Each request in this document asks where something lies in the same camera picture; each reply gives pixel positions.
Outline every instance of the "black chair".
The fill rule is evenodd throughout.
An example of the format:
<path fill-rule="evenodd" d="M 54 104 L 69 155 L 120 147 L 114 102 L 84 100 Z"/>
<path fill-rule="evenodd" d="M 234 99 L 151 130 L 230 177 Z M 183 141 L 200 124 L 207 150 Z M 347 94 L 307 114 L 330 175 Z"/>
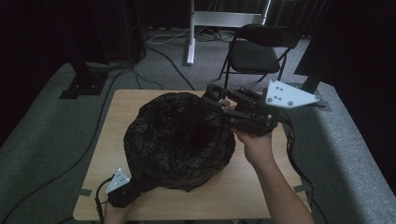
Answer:
<path fill-rule="evenodd" d="M 249 24 L 239 28 L 230 43 L 218 80 L 223 73 L 226 74 L 224 89 L 227 89 L 230 74 L 262 75 L 258 80 L 260 82 L 266 75 L 279 72 L 277 80 L 280 80 L 287 54 L 297 46 L 300 38 L 298 30 L 290 27 Z M 278 57 L 275 48 L 285 51 Z"/>

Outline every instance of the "standing desk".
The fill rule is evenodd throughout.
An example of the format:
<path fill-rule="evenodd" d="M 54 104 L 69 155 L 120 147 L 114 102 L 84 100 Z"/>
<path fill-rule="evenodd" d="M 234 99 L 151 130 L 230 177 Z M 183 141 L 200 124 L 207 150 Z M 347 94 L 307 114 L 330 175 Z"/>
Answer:
<path fill-rule="evenodd" d="M 264 4 L 262 14 L 234 13 L 234 12 L 216 12 L 216 11 L 195 11 L 194 0 L 191 0 L 191 17 L 190 17 L 190 40 L 189 54 L 187 64 L 194 63 L 195 38 L 194 27 L 203 26 L 220 26 L 220 27 L 242 27 L 247 24 L 265 24 L 268 8 L 271 0 Z"/>
<path fill-rule="evenodd" d="M 123 136 L 134 121 L 139 108 L 157 96 L 170 91 L 118 90 L 115 92 L 106 115 L 74 210 L 76 220 L 99 220 L 94 202 L 99 185 L 111 177 L 118 168 L 131 176 L 123 149 Z M 188 91 L 198 96 L 203 91 Z M 243 144 L 237 138 L 235 153 L 230 163 L 209 181 L 190 192 L 157 187 L 143 193 L 134 202 L 129 220 L 198 220 L 247 219 L 270 217 L 262 195 L 260 182 L 247 162 Z M 292 187 L 302 184 L 292 169 L 286 153 L 286 136 L 279 125 L 273 132 L 273 151 L 276 162 Z M 100 191 L 101 202 L 107 196 L 104 185 Z M 309 208 L 306 196 L 298 196 Z"/>

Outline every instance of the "white metal plate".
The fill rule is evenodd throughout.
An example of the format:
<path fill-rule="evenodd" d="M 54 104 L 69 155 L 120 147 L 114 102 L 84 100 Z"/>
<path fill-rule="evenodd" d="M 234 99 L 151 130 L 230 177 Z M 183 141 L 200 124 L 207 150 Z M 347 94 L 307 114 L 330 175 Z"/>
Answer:
<path fill-rule="evenodd" d="M 119 170 L 114 174 L 113 179 L 111 179 L 110 184 L 106 189 L 106 193 L 109 193 L 115 189 L 118 189 L 129 183 L 131 179 L 126 176 L 126 174 L 119 168 Z"/>
<path fill-rule="evenodd" d="M 268 86 L 265 103 L 268 105 L 294 108 L 301 105 L 310 105 L 320 100 L 319 96 L 299 90 L 283 82 L 272 80 Z"/>

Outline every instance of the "white mount plate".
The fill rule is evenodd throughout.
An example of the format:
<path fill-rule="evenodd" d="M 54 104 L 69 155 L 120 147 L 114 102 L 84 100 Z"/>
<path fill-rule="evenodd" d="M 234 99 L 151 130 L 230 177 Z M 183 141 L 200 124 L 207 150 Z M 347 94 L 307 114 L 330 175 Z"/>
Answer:
<path fill-rule="evenodd" d="M 111 179 L 110 184 L 106 189 L 106 193 L 109 193 L 115 189 L 118 189 L 129 183 L 131 179 L 126 176 L 126 174 L 119 168 L 119 170 L 114 174 L 114 177 Z"/>
<path fill-rule="evenodd" d="M 294 108 L 301 105 L 310 105 L 320 100 L 319 96 L 294 88 L 283 82 L 271 80 L 265 103 L 268 105 Z"/>

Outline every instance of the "gray carpet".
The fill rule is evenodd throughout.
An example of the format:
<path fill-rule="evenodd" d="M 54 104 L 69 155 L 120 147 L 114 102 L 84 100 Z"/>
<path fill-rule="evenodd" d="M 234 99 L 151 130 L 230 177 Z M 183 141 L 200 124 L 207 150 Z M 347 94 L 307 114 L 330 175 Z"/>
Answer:
<path fill-rule="evenodd" d="M 178 31 L 158 31 L 150 35 L 169 32 Z M 149 46 L 168 55 L 196 90 L 205 90 L 211 83 L 222 85 L 224 78 L 216 78 L 228 43 L 197 42 L 194 65 L 187 66 L 186 41 L 187 38 L 177 38 Z M 308 39 L 302 39 L 290 53 L 282 81 L 305 81 L 306 77 L 296 76 L 293 72 L 308 44 Z M 173 65 L 153 50 L 148 49 L 147 57 L 134 69 L 141 77 L 160 83 L 165 90 L 191 90 Z M 59 223 L 72 217 L 114 91 L 162 88 L 142 78 L 136 82 L 136 75 L 122 68 L 110 72 L 100 96 L 60 100 L 60 94 L 68 88 L 74 76 L 70 64 L 61 67 L 0 149 L 0 220 L 16 205 L 7 223 Z M 268 76 L 257 83 L 260 77 L 232 75 L 229 88 L 243 86 L 261 91 L 273 77 Z M 328 102 L 329 110 L 313 106 L 290 110 L 297 132 L 295 158 L 315 185 L 316 201 L 330 223 L 396 223 L 395 197 L 336 90 L 321 83 L 318 93 Z M 51 181 L 61 174 L 60 178 Z M 23 203 L 17 204 L 27 195 L 30 196 Z M 312 210 L 315 221 L 325 223 L 315 205 Z M 65 223 L 78 222 L 70 219 Z M 233 222 L 206 220 L 196 223 Z"/>

